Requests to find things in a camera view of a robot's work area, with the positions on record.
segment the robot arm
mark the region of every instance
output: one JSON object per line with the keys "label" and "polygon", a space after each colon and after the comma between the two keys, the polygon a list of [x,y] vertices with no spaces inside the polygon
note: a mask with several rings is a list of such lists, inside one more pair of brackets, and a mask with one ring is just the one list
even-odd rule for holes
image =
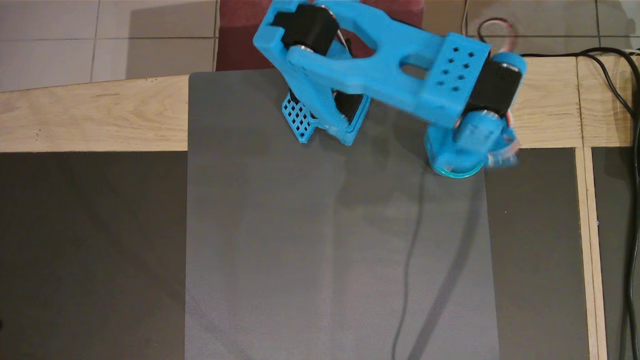
{"label": "robot arm", "polygon": [[[335,39],[340,28],[375,54],[352,58]],[[429,123],[425,145],[442,175],[467,177],[515,160],[506,118],[526,71],[516,54],[490,57],[485,43],[434,35],[352,0],[274,0],[253,43],[289,84],[282,111],[301,143],[319,127],[351,145],[374,98]],[[426,77],[405,74],[406,64]]]}

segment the gray rubber mat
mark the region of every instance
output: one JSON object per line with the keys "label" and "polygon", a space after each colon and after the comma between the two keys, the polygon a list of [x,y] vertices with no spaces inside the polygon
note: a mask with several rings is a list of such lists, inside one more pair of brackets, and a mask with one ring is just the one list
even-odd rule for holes
{"label": "gray rubber mat", "polygon": [[484,176],[435,175],[377,102],[353,146],[300,145],[286,91],[189,80],[185,358],[498,359]]}

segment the floor tile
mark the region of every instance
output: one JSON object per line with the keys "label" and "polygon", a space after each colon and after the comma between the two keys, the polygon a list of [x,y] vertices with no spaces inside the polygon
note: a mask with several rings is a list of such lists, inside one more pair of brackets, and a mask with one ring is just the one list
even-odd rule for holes
{"label": "floor tile", "polygon": [[[489,37],[486,41],[496,47],[504,45],[505,38]],[[515,52],[518,54],[564,54],[598,46],[597,37],[520,37],[517,39]]]}
{"label": "floor tile", "polygon": [[618,49],[637,49],[640,47],[640,38],[636,37],[603,37],[602,46],[617,47]]}
{"label": "floor tile", "polygon": [[[510,21],[520,35],[598,35],[596,6],[592,0],[471,0],[468,8],[469,35],[475,35],[478,25],[492,17]],[[486,35],[504,35],[504,31],[490,32],[488,27],[487,31],[483,29]]]}
{"label": "floor tile", "polygon": [[98,1],[0,1],[0,40],[91,38]]}
{"label": "floor tile", "polygon": [[601,35],[640,35],[634,20],[639,17],[640,1],[598,0]]}
{"label": "floor tile", "polygon": [[98,38],[213,37],[215,1],[101,1]]}
{"label": "floor tile", "polygon": [[0,92],[88,83],[93,40],[0,42]]}
{"label": "floor tile", "polygon": [[211,71],[215,39],[103,39],[95,46],[92,81]]}
{"label": "floor tile", "polygon": [[440,35],[461,33],[464,8],[464,0],[425,0],[422,28]]}

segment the dark gray surface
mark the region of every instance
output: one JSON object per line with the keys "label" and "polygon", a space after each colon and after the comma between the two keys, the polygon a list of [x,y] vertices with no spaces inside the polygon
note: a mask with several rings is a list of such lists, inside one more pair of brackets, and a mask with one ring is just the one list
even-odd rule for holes
{"label": "dark gray surface", "polygon": [[0,169],[0,358],[182,359],[186,153]]}
{"label": "dark gray surface", "polygon": [[[602,266],[607,352],[609,359],[631,359],[628,322],[623,313],[625,249],[631,235],[631,150],[596,148],[593,153],[593,180],[598,210],[598,238]],[[634,279],[634,304],[640,309],[640,276]]]}
{"label": "dark gray surface", "polygon": [[487,171],[500,358],[588,359],[573,149]]}
{"label": "dark gray surface", "polygon": [[186,359],[389,359],[413,236],[398,359],[497,359],[484,177],[435,175],[424,124],[377,102],[353,146],[301,146],[286,91],[189,81]]}

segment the wooden board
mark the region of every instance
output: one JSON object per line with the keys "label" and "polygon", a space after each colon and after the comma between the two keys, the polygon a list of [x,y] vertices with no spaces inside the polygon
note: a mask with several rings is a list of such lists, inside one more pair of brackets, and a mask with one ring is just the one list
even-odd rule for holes
{"label": "wooden board", "polygon": [[[575,60],[528,62],[513,110],[522,147],[582,146]],[[185,151],[188,79],[171,76],[0,93],[0,152]]]}
{"label": "wooden board", "polygon": [[582,269],[584,271],[584,293],[587,305],[589,358],[607,360],[598,216],[596,213],[593,159],[590,147],[575,148],[575,172],[580,210],[580,238],[582,240]]}
{"label": "wooden board", "polygon": [[[623,98],[631,103],[633,73],[620,56],[599,56],[607,67],[612,82]],[[631,116],[615,98],[602,69],[591,59],[578,59],[580,103],[582,107],[584,146],[630,146]]]}

